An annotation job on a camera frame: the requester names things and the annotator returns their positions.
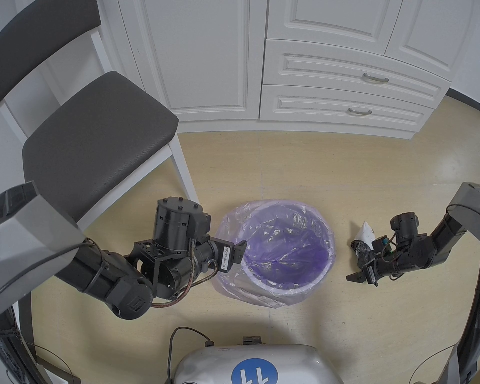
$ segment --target bin liner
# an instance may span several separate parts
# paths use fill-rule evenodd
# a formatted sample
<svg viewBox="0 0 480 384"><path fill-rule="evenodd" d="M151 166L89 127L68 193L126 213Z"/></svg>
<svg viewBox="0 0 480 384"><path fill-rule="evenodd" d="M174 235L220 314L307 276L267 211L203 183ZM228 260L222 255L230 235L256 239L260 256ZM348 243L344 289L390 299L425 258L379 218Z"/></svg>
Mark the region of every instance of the bin liner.
<svg viewBox="0 0 480 384"><path fill-rule="evenodd" d="M223 218L216 237L247 240L241 264L217 274L214 288L250 304L279 308L306 299L335 261L335 238L313 207L291 200L260 200Z"/></svg>

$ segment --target trash can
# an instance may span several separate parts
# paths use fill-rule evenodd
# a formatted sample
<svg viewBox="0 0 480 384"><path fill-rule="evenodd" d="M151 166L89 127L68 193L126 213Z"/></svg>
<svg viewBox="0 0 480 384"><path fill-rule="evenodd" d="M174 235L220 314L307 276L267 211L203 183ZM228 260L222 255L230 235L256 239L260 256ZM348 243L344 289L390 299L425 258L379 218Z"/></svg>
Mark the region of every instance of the trash can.
<svg viewBox="0 0 480 384"><path fill-rule="evenodd" d="M225 215L216 237L248 245L240 265L218 274L215 289L250 304L279 308L305 300L335 261L335 238L313 207L260 200Z"/></svg>

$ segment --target drawer handle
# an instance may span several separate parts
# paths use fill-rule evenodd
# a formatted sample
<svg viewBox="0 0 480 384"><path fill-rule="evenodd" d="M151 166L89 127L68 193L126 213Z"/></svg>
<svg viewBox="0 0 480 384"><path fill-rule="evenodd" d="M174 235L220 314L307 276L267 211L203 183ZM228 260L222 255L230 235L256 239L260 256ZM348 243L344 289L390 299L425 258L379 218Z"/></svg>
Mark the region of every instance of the drawer handle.
<svg viewBox="0 0 480 384"><path fill-rule="evenodd" d="M379 77L370 76L367 73L364 73L363 77L365 77L366 79L369 79L369 80L378 81L379 83L387 83L388 82L388 77L385 77L384 79L380 79Z"/></svg>
<svg viewBox="0 0 480 384"><path fill-rule="evenodd" d="M357 115L370 115L372 113L372 110L369 109L368 112L361 112L361 111L356 111L352 108L349 108L347 109L348 112L351 112L351 113L356 113Z"/></svg>

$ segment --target white chair frame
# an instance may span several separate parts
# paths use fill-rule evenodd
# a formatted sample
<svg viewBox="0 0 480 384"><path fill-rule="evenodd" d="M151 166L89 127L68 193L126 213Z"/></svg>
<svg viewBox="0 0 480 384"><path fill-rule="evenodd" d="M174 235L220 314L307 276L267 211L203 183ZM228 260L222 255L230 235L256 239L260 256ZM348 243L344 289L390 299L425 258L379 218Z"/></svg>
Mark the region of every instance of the white chair frame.
<svg viewBox="0 0 480 384"><path fill-rule="evenodd" d="M110 64L110 60L108 59L107 51L105 50L105 47L103 45L98 28L94 28L88 33L90 34L90 37L92 39L92 43L102 66L103 72L106 73L112 71L113 69ZM27 139L27 136L25 135L24 131L21 129L17 120L13 116L5 99L0 101L0 113L3 115L11 130L15 133L15 135L18 137L18 139L23 145ZM133 171L130 175L123 179L117 186L107 192L107 194L105 194L105 196L103 196L92 208L90 208L90 210L78 221L78 227L81 230L87 228L97 219L97 217L99 217L103 212L105 212L106 209L110 207L114 202L116 202L125 192L127 192L131 187L133 187L136 183L138 183L141 179L148 175L152 170L154 170L156 167L158 167L170 157L172 158L175 170L177 171L186 197L189 200L193 200L198 203L199 201L197 192L195 191L195 187L193 186L192 178L190 176L190 172L188 171L187 163L185 162L185 157L183 156L178 136L175 133L175 136L173 136L173 139L168 144L166 144L158 152L153 154L135 171Z"/></svg>

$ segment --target floor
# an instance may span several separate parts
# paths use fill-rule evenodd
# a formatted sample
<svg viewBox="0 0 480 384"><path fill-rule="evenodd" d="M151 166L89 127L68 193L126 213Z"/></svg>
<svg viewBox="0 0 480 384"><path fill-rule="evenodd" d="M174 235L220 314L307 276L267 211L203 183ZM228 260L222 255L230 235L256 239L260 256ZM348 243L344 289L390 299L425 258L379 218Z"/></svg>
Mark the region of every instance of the floor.
<svg viewBox="0 0 480 384"><path fill-rule="evenodd" d="M462 181L480 181L480 111L446 97L410 140L314 132L180 134L204 211L215 233L223 215L251 200L294 199L316 207L335 232L337 255L325 281L304 302L268 309L228 299L210 283L178 305L123 321L101 302L52 278L33 292L36 342L60 355L82 383L162 383L168 339L179 325L216 345L242 336L268 344L323 350L346 384L407 384L429 355L460 337L477 278L479 245L470 234L444 264L379 287L347 282L349 248L364 220L391 235L391 217L415 211L431 232ZM152 233L156 201L183 195L172 165L153 171L106 211L86 234L103 249L127 254ZM178 333L173 362L200 348ZM51 362L55 357L39 351ZM422 365L412 382L435 381L448 356Z"/></svg>

